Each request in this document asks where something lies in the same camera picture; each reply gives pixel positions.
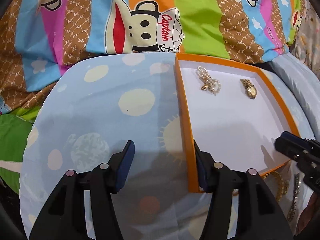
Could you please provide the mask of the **person's right hand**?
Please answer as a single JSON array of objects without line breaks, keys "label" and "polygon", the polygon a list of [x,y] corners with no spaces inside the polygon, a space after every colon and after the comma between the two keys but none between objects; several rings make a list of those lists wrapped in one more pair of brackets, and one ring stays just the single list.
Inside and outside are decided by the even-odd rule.
[{"label": "person's right hand", "polygon": [[307,224],[312,220],[317,210],[319,209],[319,195],[317,193],[313,193],[310,197],[307,207],[301,213],[297,228],[296,234],[298,235],[303,231],[303,229],[307,226]]}]

